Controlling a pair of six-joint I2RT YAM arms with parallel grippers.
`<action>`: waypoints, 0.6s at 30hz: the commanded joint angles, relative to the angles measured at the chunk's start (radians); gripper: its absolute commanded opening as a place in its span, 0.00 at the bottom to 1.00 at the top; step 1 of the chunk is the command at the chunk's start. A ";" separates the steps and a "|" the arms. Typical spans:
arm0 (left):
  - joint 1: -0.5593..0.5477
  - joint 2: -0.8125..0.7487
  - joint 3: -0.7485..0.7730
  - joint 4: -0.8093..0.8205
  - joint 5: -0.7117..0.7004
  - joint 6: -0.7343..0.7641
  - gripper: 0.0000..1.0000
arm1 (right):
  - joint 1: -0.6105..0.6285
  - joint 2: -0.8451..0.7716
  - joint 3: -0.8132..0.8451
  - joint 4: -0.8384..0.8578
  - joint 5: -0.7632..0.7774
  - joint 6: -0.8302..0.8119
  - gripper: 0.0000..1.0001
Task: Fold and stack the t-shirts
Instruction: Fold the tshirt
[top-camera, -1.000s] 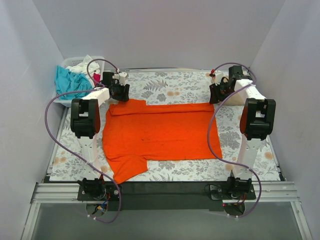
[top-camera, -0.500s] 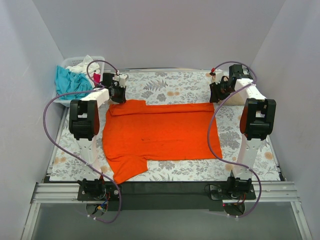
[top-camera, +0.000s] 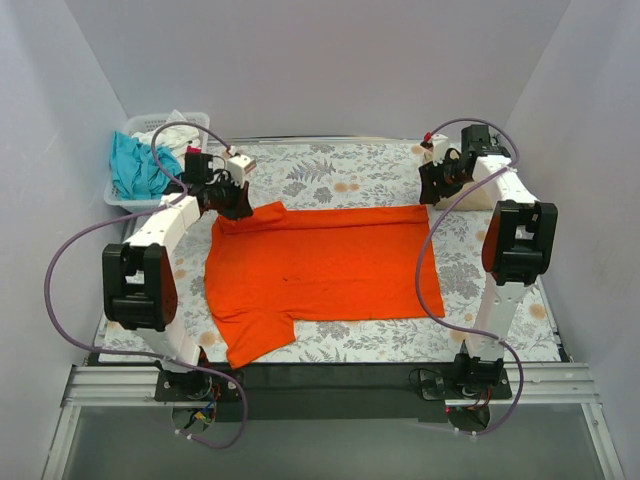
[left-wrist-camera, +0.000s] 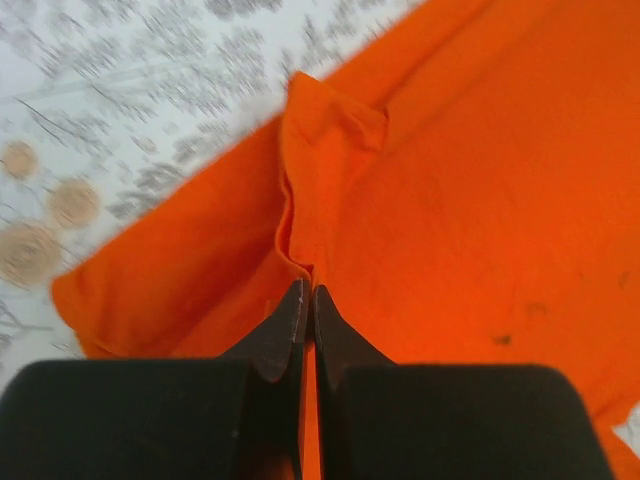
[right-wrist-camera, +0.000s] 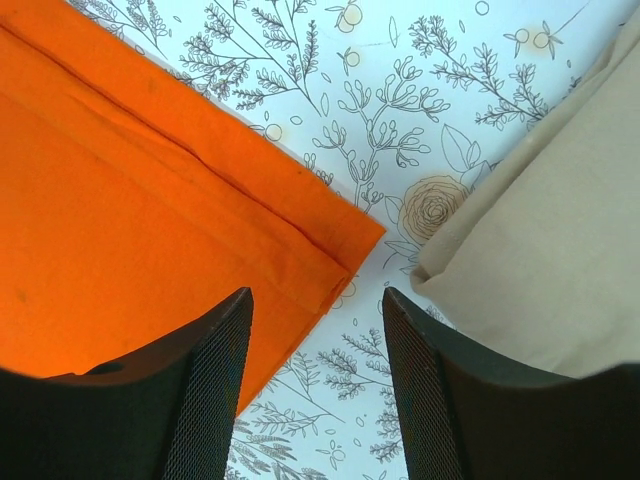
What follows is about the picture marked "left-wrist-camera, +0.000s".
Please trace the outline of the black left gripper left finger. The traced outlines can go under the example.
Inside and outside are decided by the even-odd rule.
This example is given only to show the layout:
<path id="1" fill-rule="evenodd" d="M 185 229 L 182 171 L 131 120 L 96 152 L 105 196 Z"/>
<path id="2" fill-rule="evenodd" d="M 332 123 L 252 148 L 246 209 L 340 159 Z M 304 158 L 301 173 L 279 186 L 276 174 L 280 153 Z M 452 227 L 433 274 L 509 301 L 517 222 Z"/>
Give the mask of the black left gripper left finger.
<path id="1" fill-rule="evenodd" d="M 5 479 L 298 479 L 310 287 L 214 358 L 58 360 L 1 398 Z"/>

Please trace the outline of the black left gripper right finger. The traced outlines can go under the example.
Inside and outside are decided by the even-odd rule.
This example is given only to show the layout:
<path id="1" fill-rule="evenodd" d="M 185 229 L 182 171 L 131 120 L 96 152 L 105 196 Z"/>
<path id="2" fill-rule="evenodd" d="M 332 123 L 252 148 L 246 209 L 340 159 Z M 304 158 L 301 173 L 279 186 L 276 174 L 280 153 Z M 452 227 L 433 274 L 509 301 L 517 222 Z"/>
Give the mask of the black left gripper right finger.
<path id="1" fill-rule="evenodd" d="M 313 297 L 325 479 L 609 479 L 580 396 L 539 365 L 398 364 Z"/>

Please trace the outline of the orange t shirt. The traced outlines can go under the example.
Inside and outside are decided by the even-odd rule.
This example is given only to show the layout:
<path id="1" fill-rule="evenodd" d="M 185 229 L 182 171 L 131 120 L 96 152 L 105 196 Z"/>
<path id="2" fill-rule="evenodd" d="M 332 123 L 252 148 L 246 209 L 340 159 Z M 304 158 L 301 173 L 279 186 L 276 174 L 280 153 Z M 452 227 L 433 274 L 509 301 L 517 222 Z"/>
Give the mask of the orange t shirt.
<path id="1" fill-rule="evenodd" d="M 637 478 L 638 3 L 423 4 L 52 297 L 91 358 L 204 357 L 300 277 L 393 360 L 560 370 Z"/>

